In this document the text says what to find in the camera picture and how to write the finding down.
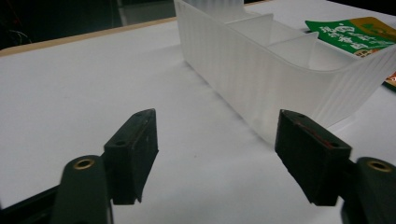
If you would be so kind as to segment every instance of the translucent plastic container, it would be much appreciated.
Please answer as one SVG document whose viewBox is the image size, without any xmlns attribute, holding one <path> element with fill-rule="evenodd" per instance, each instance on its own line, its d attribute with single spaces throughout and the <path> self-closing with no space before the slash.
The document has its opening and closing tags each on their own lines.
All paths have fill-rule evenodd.
<svg viewBox="0 0 396 224">
<path fill-rule="evenodd" d="M 273 20 L 243 0 L 175 0 L 185 60 L 265 141 L 280 109 L 329 127 L 396 71 L 396 45 L 359 58 Z"/>
</svg>

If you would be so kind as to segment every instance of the white table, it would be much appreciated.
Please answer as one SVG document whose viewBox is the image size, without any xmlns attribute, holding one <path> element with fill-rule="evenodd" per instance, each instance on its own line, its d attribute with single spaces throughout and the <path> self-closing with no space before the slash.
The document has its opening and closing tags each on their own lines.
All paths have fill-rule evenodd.
<svg viewBox="0 0 396 224">
<path fill-rule="evenodd" d="M 247 7 L 306 29 L 305 20 L 396 17 L 324 0 Z M 177 22 L 0 57 L 0 202 L 59 184 L 64 166 L 103 145 L 133 113 L 155 108 L 159 154 L 143 202 L 113 206 L 115 223 L 341 223 L 315 207 L 274 149 L 184 62 Z M 396 163 L 396 93 L 381 86 L 330 130 L 351 159 Z"/>
</svg>

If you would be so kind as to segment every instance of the white plastic box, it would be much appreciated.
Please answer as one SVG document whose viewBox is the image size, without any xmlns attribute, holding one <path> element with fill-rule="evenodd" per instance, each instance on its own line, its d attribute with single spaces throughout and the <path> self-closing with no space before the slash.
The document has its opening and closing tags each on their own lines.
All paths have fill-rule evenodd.
<svg viewBox="0 0 396 224">
<path fill-rule="evenodd" d="M 243 0 L 175 0 L 185 60 L 265 141 L 280 109 L 324 127 L 354 113 L 396 71 L 396 45 L 359 58 Z"/>
</svg>

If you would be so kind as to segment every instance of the green package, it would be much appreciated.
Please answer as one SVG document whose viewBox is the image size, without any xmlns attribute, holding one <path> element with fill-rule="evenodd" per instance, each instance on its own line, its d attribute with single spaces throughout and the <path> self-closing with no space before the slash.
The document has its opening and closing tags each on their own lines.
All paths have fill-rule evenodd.
<svg viewBox="0 0 396 224">
<path fill-rule="evenodd" d="M 396 31 L 374 17 L 305 23 L 319 39 L 360 57 L 396 43 Z"/>
</svg>

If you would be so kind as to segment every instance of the dark background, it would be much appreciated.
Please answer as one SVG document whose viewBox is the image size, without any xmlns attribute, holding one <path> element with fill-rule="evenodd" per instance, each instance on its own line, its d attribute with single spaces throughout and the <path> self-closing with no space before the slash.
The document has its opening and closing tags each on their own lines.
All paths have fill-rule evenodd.
<svg viewBox="0 0 396 224">
<path fill-rule="evenodd" d="M 121 1 L 127 6 L 161 0 Z M 331 1 L 396 15 L 391 1 Z M 0 49 L 120 26 L 117 0 L 0 0 Z"/>
</svg>

